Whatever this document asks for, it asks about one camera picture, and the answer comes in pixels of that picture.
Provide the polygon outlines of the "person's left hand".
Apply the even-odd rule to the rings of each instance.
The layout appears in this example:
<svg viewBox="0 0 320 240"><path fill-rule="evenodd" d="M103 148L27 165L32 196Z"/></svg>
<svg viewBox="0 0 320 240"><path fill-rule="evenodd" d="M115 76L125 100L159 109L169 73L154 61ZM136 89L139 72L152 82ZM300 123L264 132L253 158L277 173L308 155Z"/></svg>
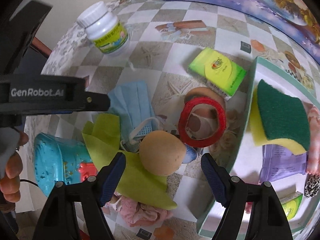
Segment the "person's left hand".
<svg viewBox="0 0 320 240"><path fill-rule="evenodd" d="M29 141L29 137L23 131L19 131L19 134L20 139L16 146L16 150L6 164L5 177L1 179L1 192L5 199L5 203L1 204L2 213L14 211L16 206L15 203L21 198L20 174L23 170L23 163L17 149L19 149L20 146L24 146Z"/></svg>

